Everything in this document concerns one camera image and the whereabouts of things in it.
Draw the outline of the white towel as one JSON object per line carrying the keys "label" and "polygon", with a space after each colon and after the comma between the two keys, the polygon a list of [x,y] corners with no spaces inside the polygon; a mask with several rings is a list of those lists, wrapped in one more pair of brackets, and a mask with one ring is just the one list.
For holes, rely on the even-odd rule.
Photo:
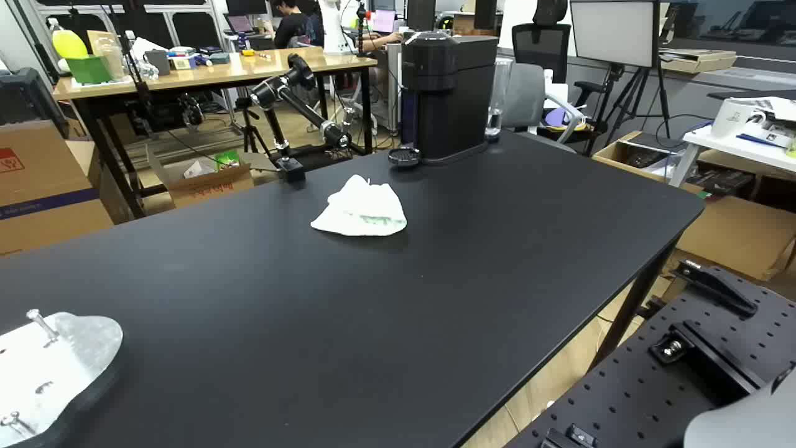
{"label": "white towel", "polygon": [[351,174],[311,221],[315,233],[339,237],[394,237],[407,226],[404,201],[391,185]]}

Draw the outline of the black coffee machine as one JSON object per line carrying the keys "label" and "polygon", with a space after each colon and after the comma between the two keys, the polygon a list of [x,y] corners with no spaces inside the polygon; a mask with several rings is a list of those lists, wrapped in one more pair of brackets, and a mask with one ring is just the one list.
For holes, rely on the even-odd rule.
{"label": "black coffee machine", "polygon": [[415,32],[404,43],[400,145],[394,170],[415,170],[486,143],[497,40]]}

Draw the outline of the grey office chair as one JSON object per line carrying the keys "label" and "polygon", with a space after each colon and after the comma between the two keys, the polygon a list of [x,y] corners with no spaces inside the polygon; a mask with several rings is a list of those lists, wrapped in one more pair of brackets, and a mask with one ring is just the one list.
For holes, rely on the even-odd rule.
{"label": "grey office chair", "polygon": [[558,135],[558,143],[565,145],[584,123],[584,114],[561,96],[550,92],[547,83],[550,77],[540,66],[497,60],[486,135],[491,139],[497,139],[503,133],[537,135],[544,127],[544,104],[553,104],[566,117]]}

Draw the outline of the open cardboard box with items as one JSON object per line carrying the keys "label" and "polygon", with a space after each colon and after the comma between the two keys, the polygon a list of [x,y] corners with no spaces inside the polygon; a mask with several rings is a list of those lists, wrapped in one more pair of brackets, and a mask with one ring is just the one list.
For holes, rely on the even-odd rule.
{"label": "open cardboard box with items", "polygon": [[233,163],[229,167],[218,167],[212,157],[168,163],[161,167],[160,178],[177,206],[192,206],[254,188],[249,165]]}

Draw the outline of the black tripod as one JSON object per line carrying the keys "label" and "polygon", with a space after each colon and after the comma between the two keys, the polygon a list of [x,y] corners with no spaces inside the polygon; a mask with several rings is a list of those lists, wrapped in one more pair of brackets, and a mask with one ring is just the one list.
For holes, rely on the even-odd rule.
{"label": "black tripod", "polygon": [[258,114],[251,111],[251,99],[239,97],[237,111],[243,117],[243,127],[242,127],[243,149],[251,154],[263,154],[268,163],[277,163],[273,153],[268,149],[268,145],[263,143],[263,138],[257,127]]}

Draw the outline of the person in dark shirt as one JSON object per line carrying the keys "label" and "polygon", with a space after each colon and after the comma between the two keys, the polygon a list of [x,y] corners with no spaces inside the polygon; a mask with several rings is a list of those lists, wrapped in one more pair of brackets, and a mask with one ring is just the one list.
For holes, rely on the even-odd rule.
{"label": "person in dark shirt", "polygon": [[273,0],[280,15],[277,27],[277,46],[288,47],[293,40],[320,46],[324,25],[318,0]]}

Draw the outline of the white projector screen on tripod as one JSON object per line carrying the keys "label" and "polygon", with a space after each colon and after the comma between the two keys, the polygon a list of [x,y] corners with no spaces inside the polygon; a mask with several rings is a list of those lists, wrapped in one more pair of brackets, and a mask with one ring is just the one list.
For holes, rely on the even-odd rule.
{"label": "white projector screen on tripod", "polygon": [[575,52],[604,63],[606,77],[595,117],[595,138],[611,139],[636,117],[649,76],[662,76],[658,43],[665,30],[662,0],[570,0]]}

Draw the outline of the black perforated breadboard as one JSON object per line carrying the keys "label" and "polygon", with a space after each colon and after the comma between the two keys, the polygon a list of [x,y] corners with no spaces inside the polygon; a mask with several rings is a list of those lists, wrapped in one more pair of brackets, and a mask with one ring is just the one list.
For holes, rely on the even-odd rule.
{"label": "black perforated breadboard", "polygon": [[507,448],[685,448],[698,414],[793,369],[793,300],[709,264],[681,277],[668,303]]}

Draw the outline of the cardboard box on floor right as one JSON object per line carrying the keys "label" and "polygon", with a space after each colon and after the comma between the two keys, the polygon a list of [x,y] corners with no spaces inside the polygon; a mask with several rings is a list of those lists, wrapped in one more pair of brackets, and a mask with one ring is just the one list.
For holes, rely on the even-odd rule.
{"label": "cardboard box on floor right", "polygon": [[757,281],[779,277],[793,256],[796,215],[738,196],[711,200],[676,249]]}

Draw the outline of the green box on table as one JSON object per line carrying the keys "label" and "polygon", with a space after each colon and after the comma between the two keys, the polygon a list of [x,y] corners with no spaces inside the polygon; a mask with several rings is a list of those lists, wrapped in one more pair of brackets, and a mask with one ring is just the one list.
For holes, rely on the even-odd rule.
{"label": "green box on table", "polygon": [[68,67],[79,86],[103,86],[111,81],[103,57],[70,60]]}

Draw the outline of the wooden background table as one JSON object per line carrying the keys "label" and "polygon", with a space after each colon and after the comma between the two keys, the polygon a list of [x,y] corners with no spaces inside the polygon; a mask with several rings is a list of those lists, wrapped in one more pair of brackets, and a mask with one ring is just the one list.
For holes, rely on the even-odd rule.
{"label": "wooden background table", "polygon": [[[251,57],[233,56],[226,66],[208,66],[196,69],[177,69],[163,77],[147,81],[149,97],[163,97],[177,92],[195,91],[226,91],[247,87],[260,81],[287,76],[290,69],[288,57],[298,56],[306,60],[308,69],[324,81],[335,72],[354,72],[360,83],[367,83],[367,69],[376,67],[374,57],[362,56],[329,56],[320,47],[288,47],[288,50],[260,50]],[[52,87],[52,97],[59,104],[71,104],[88,127],[91,143],[98,145],[99,159],[111,174],[115,188],[122,195],[126,211],[139,220],[144,215],[142,200],[147,190],[139,185],[139,178],[126,157],[124,145],[116,139],[116,133],[110,117],[120,111],[124,99],[139,97],[139,86],[126,77],[103,86],[79,86],[71,77],[63,77]]]}

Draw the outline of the large cardboard box left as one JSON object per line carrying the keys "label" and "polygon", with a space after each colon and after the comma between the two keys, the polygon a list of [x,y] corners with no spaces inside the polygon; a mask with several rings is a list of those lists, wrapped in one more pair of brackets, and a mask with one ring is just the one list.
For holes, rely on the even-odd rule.
{"label": "large cardboard box left", "polygon": [[52,123],[0,127],[0,254],[111,229],[65,138]]}

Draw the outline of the white device on right table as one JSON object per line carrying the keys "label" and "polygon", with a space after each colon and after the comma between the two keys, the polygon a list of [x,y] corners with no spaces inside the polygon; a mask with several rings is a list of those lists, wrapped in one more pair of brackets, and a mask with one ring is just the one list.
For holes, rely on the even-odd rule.
{"label": "white device on right table", "polygon": [[796,139],[796,103],[785,97],[729,97],[713,117],[711,135],[788,149]]}

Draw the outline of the yellow balloon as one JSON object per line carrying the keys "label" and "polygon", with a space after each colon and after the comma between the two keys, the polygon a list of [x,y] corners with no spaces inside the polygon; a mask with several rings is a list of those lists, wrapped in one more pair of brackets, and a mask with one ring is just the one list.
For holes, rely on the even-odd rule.
{"label": "yellow balloon", "polygon": [[81,38],[71,30],[55,30],[50,36],[55,52],[63,60],[84,60],[89,56],[88,46],[81,43]]}

